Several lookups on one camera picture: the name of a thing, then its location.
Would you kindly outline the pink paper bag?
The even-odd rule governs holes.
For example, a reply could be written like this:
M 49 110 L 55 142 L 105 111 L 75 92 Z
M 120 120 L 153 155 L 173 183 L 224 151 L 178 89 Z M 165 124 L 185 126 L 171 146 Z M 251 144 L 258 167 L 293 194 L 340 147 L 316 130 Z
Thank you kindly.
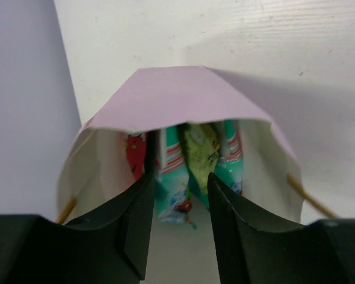
M 296 156 L 275 120 L 210 69 L 185 66 L 137 70 L 82 125 L 59 177 L 57 222 L 99 207 L 137 181 L 125 153 L 126 134 L 147 134 L 142 176 L 150 173 L 156 184 L 159 130 L 224 120 L 236 121 L 240 134 L 241 196 L 294 222 L 301 220 L 304 201 L 326 217 L 334 217 L 304 191 Z M 208 195 L 201 195 L 190 171 L 189 176 L 191 196 L 207 203 Z

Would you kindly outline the red pink snack packet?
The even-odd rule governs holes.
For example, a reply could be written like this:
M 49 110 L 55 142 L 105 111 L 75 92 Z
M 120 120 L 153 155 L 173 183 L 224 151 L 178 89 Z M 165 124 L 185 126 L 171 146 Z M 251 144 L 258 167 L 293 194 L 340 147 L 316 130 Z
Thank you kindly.
M 147 134 L 126 134 L 124 145 L 131 173 L 135 180 L 139 180 L 144 173 L 144 161 L 147 152 Z

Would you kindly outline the green snack packet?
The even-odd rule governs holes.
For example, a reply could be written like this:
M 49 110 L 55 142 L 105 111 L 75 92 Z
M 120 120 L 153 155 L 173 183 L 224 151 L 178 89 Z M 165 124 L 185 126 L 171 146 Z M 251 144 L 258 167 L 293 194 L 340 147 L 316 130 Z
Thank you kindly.
M 203 196 L 208 194 L 208 176 L 214 171 L 218 158 L 220 142 L 210 123 L 178 126 L 185 163 L 193 175 Z

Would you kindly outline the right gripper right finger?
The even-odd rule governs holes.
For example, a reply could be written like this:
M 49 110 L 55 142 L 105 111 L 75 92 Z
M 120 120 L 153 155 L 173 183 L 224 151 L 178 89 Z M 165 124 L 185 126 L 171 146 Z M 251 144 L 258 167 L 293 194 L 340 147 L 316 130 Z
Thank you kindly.
M 355 283 L 355 219 L 302 225 L 208 177 L 221 283 Z

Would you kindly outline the teal Fox's candy bag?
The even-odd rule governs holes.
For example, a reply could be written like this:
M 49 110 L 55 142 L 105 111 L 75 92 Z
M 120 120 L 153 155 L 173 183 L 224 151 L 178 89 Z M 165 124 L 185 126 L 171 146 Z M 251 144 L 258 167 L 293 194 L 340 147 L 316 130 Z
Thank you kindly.
M 157 132 L 155 158 L 155 207 L 158 220 L 189 224 L 192 209 L 189 170 L 184 161 L 176 126 Z

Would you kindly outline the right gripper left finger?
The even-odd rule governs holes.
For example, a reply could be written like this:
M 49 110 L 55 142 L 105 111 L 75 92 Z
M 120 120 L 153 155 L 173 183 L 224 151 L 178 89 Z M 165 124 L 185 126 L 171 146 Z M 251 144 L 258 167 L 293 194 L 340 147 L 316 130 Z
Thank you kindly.
M 0 215 L 0 283 L 139 283 L 146 275 L 154 179 L 65 225 Z

